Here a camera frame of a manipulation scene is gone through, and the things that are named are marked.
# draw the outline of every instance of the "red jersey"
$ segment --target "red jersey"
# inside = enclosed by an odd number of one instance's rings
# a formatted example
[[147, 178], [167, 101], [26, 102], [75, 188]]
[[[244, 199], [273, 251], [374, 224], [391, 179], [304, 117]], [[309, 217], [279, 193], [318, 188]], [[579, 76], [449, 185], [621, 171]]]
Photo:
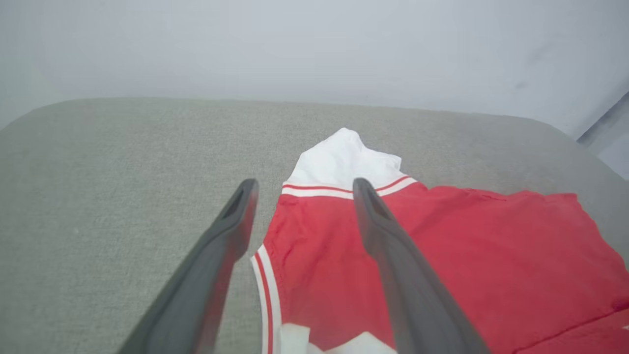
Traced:
[[252, 258], [262, 353], [394, 353], [352, 182], [368, 179], [493, 353], [629, 353], [629, 273], [575, 194], [439, 186], [345, 128], [301, 154]]

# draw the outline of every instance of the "white sleeve trim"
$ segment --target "white sleeve trim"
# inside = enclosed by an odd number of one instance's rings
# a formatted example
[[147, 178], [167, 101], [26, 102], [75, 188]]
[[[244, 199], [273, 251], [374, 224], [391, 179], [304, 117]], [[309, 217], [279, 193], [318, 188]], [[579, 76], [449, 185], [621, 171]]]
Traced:
[[262, 354], [279, 353], [279, 328], [282, 326], [282, 312], [273, 267], [271, 267], [269, 254], [264, 245], [251, 257], [251, 264], [258, 285], [262, 310]]

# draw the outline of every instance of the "white stripe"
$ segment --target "white stripe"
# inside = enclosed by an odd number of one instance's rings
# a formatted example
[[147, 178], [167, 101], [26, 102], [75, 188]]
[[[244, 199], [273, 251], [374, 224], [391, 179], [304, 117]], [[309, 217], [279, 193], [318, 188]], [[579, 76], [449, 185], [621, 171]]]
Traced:
[[273, 334], [273, 353], [279, 353], [279, 328], [282, 326], [282, 312], [280, 311], [279, 294], [277, 293], [277, 283], [275, 281], [275, 274], [269, 254], [266, 247], [262, 245], [258, 249], [260, 260], [262, 261], [262, 268], [264, 268], [264, 275], [267, 277], [267, 285], [269, 286], [269, 297], [271, 302], [271, 316], [273, 319], [273, 328], [270, 330]]
[[417, 181], [414, 180], [413, 178], [406, 178], [405, 180], [401, 180], [398, 184], [395, 184], [393, 186], [390, 186], [389, 188], [378, 191], [378, 195], [383, 196], [383, 195], [395, 193], [399, 190], [402, 190], [408, 187], [409, 185], [412, 185], [415, 182]]
[[295, 197], [338, 197], [353, 199], [353, 194], [348, 191], [340, 190], [298, 190], [291, 187], [284, 187], [282, 188], [282, 194], [290, 194]]
[[251, 257], [253, 272], [255, 273], [255, 281], [258, 283], [258, 293], [260, 295], [260, 308], [262, 310], [262, 354], [268, 354], [269, 351], [269, 320], [267, 312], [267, 298], [264, 295], [264, 284], [262, 283], [262, 274], [258, 267], [258, 261], [255, 255]]
[[[378, 195], [388, 195], [395, 193], [399, 190], [406, 188], [409, 185], [417, 182], [413, 178], [405, 178], [401, 180], [399, 183], [396, 183], [389, 188], [378, 191]], [[282, 194], [290, 194], [295, 197], [337, 197], [343, 199], [353, 199], [353, 193], [348, 191], [340, 191], [340, 190], [329, 190], [329, 189], [317, 189], [317, 190], [300, 190], [291, 187], [282, 188]]]

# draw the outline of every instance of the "fabric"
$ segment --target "fabric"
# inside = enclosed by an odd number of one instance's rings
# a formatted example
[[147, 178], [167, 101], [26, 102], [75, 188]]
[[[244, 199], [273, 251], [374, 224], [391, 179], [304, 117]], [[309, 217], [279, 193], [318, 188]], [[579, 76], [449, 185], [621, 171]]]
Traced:
[[347, 189], [357, 177], [372, 181], [493, 353], [573, 353], [584, 328], [596, 333], [590, 347], [626, 352], [629, 273], [575, 194], [428, 189], [400, 162], [344, 128], [301, 154], [252, 258], [263, 354], [283, 346], [283, 324], [309, 328], [309, 342], [330, 353], [395, 347]]
[[260, 352], [248, 258], [299, 153], [347, 127], [427, 188], [575, 192], [626, 259], [629, 185], [530, 119], [397, 108], [98, 98], [0, 130], [0, 352], [115, 353], [245, 178], [260, 194], [216, 352]]

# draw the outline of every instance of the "white fabric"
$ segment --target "white fabric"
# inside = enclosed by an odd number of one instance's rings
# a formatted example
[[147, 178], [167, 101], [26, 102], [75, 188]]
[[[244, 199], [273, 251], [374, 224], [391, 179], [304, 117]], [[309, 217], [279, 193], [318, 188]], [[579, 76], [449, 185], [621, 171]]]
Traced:
[[302, 153], [285, 184], [351, 191], [354, 179], [363, 177], [380, 188], [405, 176], [399, 171], [401, 163], [400, 157], [368, 149], [357, 132], [341, 128]]
[[369, 332], [363, 332], [349, 342], [327, 351], [308, 343], [309, 336], [308, 327], [283, 324], [280, 329], [280, 354], [396, 354], [393, 348]]
[[306, 354], [310, 329], [297, 324], [287, 323], [280, 328], [279, 354]]

